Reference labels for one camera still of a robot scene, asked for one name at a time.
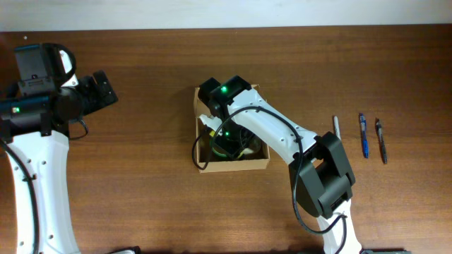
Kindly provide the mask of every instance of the cardboard box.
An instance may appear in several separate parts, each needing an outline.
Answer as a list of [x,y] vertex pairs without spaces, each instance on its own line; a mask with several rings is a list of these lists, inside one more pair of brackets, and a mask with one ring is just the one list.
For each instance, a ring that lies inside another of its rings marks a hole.
[[[252,85],[254,89],[256,89],[260,94],[259,85]],[[194,111],[195,111],[195,122],[196,122],[196,137],[199,136],[199,133],[203,131],[205,126],[202,124],[201,120],[199,120],[199,116],[201,114],[205,114],[206,116],[210,116],[209,108],[207,108],[204,103],[200,99],[198,99],[198,91],[199,87],[195,88],[195,97],[194,97]],[[204,138],[201,138],[196,144],[196,162],[199,166],[203,167],[205,164],[204,158],[210,152],[207,148],[210,149],[208,144],[209,137],[205,135]],[[254,157],[250,159],[237,160],[237,161],[218,161],[214,160],[214,155],[212,155],[212,159],[209,162],[209,165],[204,170],[199,170],[200,173],[209,173],[209,172],[221,172],[221,171],[239,171],[239,170],[250,170],[250,169],[266,169],[267,165],[270,161],[270,149],[268,145],[262,142],[261,151],[258,152]]]

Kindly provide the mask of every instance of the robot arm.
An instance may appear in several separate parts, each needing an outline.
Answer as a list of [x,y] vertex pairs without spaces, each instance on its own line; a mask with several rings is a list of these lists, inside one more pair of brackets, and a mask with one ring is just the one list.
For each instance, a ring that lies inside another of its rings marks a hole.
[[13,170],[17,253],[80,253],[66,183],[69,122],[118,99],[102,71],[78,80],[75,58],[62,45],[15,53],[22,80],[12,90],[22,96],[0,101],[0,144]]
[[[338,216],[347,216],[346,238],[342,223],[337,223],[323,235],[325,253],[335,253],[344,238],[343,253],[361,251],[362,247],[356,239],[350,216],[351,186],[355,183],[355,177],[342,143],[335,135],[327,133],[320,137],[293,123],[272,108],[248,82],[238,76],[222,85],[211,78],[200,86],[198,97],[214,116],[214,119],[206,121],[206,124],[212,125],[209,127],[216,130],[218,125],[213,124],[218,122],[216,118],[223,122],[222,130],[217,132],[224,134],[213,140],[215,149],[235,158],[243,149],[242,133],[257,135],[289,165],[293,188],[295,177],[298,177],[300,184],[296,187],[297,202],[310,215],[317,217],[321,230],[332,225]],[[249,107],[258,109],[243,110]],[[303,151],[300,151],[292,129],[275,116],[262,112],[263,110],[276,114],[297,131]],[[226,123],[230,116],[231,123]],[[302,168],[299,176],[295,176],[300,158]],[[317,168],[312,164],[316,159],[323,160]]]

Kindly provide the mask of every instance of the blue pen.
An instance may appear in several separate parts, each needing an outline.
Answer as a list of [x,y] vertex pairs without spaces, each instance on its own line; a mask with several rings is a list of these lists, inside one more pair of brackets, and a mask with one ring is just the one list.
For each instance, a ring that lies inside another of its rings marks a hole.
[[369,146],[367,146],[367,138],[366,138],[366,119],[364,114],[359,113],[359,123],[361,125],[361,139],[362,139],[362,152],[364,153],[364,158],[369,158]]

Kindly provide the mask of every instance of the wood grain surface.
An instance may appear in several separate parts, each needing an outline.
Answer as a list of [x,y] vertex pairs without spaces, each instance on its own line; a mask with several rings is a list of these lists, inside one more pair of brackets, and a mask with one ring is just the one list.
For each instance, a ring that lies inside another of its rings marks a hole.
[[[322,238],[295,219],[287,166],[274,151],[267,170],[200,175],[191,163],[194,87],[233,75],[260,84],[276,109],[319,134],[338,116],[365,248],[450,253],[451,25],[0,33],[2,87],[19,78],[13,48],[38,42],[71,49],[78,77],[106,71],[119,96],[85,118],[88,137],[70,143],[69,200],[82,253],[322,249]],[[369,159],[359,112],[369,121]],[[0,253],[13,253],[13,178],[5,157],[0,167]]]

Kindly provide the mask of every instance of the pen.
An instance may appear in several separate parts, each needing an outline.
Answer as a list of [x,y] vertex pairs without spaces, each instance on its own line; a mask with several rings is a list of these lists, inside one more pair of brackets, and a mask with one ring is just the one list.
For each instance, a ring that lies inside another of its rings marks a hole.
[[340,139],[340,131],[339,131],[339,120],[337,116],[334,116],[334,132],[336,133],[336,136]]
[[369,146],[367,146],[366,139],[366,119],[364,114],[359,113],[359,124],[361,126],[361,140],[362,140],[362,152],[364,153],[364,158],[369,158]]
[[380,150],[381,156],[383,157],[383,162],[384,164],[388,164],[388,155],[386,154],[386,147],[384,146],[383,131],[381,131],[380,119],[376,119],[375,129],[376,134],[379,136]]

